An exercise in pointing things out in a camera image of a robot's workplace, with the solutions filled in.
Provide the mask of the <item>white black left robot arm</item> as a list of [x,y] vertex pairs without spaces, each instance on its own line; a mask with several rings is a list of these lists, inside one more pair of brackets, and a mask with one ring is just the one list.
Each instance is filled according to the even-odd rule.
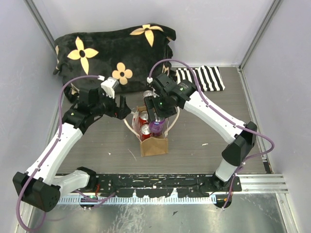
[[79,167],[73,173],[56,178],[63,160],[96,121],[104,115],[123,120],[131,113],[126,97],[120,96],[120,103],[115,98],[99,89],[83,91],[79,99],[65,112],[58,132],[47,145],[36,162],[26,172],[17,172],[13,184],[21,201],[44,212],[51,211],[65,195],[82,188],[93,192],[98,179],[95,171]]

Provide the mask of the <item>burlap watermelon canvas bag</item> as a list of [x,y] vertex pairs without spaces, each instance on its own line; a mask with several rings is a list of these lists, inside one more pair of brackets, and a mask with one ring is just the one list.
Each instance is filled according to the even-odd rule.
[[168,145],[168,133],[173,128],[175,123],[177,122],[180,109],[179,107],[176,108],[177,114],[175,115],[175,119],[170,123],[169,119],[165,120],[164,123],[164,132],[161,136],[155,137],[151,136],[147,139],[142,139],[142,135],[139,128],[139,113],[146,110],[145,106],[137,107],[135,112],[132,112],[132,125],[130,125],[126,119],[124,119],[124,124],[126,127],[136,136],[139,141],[140,146],[140,154],[141,157],[146,156],[155,156],[155,155],[163,155],[169,152],[169,145]]

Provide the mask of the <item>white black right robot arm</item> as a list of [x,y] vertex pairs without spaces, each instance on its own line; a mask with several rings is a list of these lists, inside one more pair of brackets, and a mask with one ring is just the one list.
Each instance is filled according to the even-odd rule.
[[244,123],[209,102],[196,86],[183,80],[175,83],[165,73],[157,78],[147,78],[147,85],[152,89],[152,96],[144,98],[149,115],[149,122],[156,118],[169,118],[177,114],[177,109],[184,109],[214,129],[228,144],[222,152],[222,160],[212,175],[211,183],[218,191],[225,191],[230,180],[256,142],[257,126],[253,122]]

